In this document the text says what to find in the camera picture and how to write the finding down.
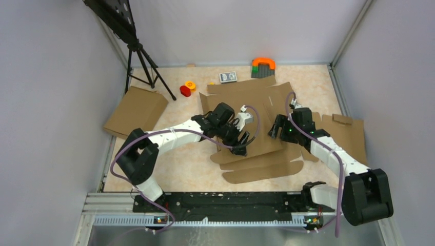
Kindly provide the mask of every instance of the wall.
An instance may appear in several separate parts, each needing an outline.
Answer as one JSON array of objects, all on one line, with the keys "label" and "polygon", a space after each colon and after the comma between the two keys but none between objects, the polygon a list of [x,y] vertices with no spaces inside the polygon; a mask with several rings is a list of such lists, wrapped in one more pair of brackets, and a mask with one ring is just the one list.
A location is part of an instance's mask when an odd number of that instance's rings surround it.
[{"label": "wall", "polygon": [[[364,0],[130,0],[137,35],[159,66],[328,63]],[[126,45],[120,41],[125,54]],[[140,66],[137,55],[133,65]]]},{"label": "wall", "polygon": [[387,172],[407,245],[433,245],[435,2],[376,1],[337,74],[363,118],[370,165]]},{"label": "wall", "polygon": [[2,1],[0,23],[0,245],[71,245],[125,69],[82,1]]}]

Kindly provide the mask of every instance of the robotic arm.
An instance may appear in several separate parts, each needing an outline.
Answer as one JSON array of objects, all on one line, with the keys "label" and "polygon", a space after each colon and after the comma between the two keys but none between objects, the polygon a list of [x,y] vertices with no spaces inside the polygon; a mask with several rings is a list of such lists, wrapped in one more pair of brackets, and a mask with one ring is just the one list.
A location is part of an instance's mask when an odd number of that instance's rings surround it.
[{"label": "robotic arm", "polygon": [[233,147],[231,149],[233,154],[246,156],[249,132],[245,131],[242,134],[242,130],[245,124],[253,122],[252,115],[246,110],[246,106],[242,106],[241,111],[235,115],[233,108],[222,102],[215,110],[205,115],[195,115],[174,127],[146,133],[141,129],[135,129],[127,137],[121,150],[140,137],[145,139],[137,142],[121,155],[117,163],[131,184],[150,200],[155,201],[163,191],[152,173],[157,157],[166,151],[189,142],[202,141],[205,139],[204,136],[209,138],[217,136],[224,145]]},{"label": "robotic arm", "polygon": [[[325,130],[316,129],[309,108],[303,108],[295,99],[290,106],[293,108],[291,118],[294,123],[317,141],[299,132],[285,115],[276,116],[268,135],[275,139],[279,128],[282,128],[280,133],[282,141],[300,144],[339,177],[340,163],[333,152],[338,154],[343,163],[345,177],[341,206],[345,218],[351,225],[357,226],[391,217],[393,206],[387,174],[381,169],[372,170],[358,162],[340,148]],[[338,189],[324,182],[306,183],[302,195],[307,206],[315,207],[316,204],[321,204],[337,209]]]}]

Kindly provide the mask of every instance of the tripod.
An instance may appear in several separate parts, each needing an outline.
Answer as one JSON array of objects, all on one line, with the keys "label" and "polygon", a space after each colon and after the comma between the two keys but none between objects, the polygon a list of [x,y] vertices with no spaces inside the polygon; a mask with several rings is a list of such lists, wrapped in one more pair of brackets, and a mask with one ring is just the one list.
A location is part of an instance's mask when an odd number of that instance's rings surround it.
[{"label": "tripod", "polygon": [[[148,53],[145,51],[143,45],[139,42],[136,36],[136,26],[134,25],[133,15],[131,15],[130,3],[128,0],[83,0],[86,6],[88,6],[92,11],[97,14],[97,16],[106,23],[106,25],[113,30],[123,42],[127,44],[128,47],[128,65],[127,65],[127,79],[125,82],[125,93],[128,91],[129,87],[129,77],[135,78],[141,82],[144,82],[154,89],[155,82],[159,78],[160,81],[168,90],[173,100],[176,97],[169,89],[168,85],[163,80],[160,73],[157,71],[158,66],[154,63]],[[141,61],[142,68],[147,75],[148,81],[140,79],[136,76],[131,75],[131,56],[133,52],[137,53],[139,60]],[[145,59],[149,63],[151,69],[155,72],[156,77],[151,78],[147,66],[145,64]]]}]

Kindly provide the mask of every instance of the tabletop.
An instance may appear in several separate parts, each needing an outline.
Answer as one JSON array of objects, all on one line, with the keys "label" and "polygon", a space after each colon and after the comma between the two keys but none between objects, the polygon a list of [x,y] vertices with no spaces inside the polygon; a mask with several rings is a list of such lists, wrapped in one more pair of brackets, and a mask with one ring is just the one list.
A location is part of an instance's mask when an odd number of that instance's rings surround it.
[{"label": "tabletop", "polygon": [[[145,83],[134,78],[131,80],[132,86],[157,91],[169,101],[154,130],[178,125],[193,115],[202,114],[199,93],[207,94],[207,85],[211,82],[219,84],[219,73],[235,71],[238,81],[251,79],[250,66],[158,68],[158,71],[177,97],[176,101],[171,99],[159,80],[153,90]],[[133,75],[146,80],[143,69],[134,69]],[[341,113],[326,65],[277,66],[275,78],[277,84],[289,81],[298,95],[298,102],[313,112],[329,115]],[[179,87],[188,80],[196,84],[196,92],[184,97]],[[116,139],[112,160],[123,143],[123,139]],[[216,146],[211,142],[188,143],[159,156],[153,176],[165,192],[300,191],[309,181],[338,185],[338,178],[321,161],[304,161],[302,170],[295,175],[230,184],[222,177],[224,171],[219,164],[210,160],[210,155],[215,152]],[[123,175],[117,165],[115,172]],[[128,182],[108,173],[104,191],[129,192],[131,187]]]}]

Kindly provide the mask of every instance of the red object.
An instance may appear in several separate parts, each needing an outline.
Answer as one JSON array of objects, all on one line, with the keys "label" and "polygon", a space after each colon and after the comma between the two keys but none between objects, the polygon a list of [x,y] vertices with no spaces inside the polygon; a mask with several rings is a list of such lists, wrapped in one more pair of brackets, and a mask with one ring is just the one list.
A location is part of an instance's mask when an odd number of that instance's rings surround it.
[{"label": "red object", "polygon": [[187,88],[187,86],[180,86],[180,92],[183,96],[189,97],[192,93],[190,92],[190,89]]}]

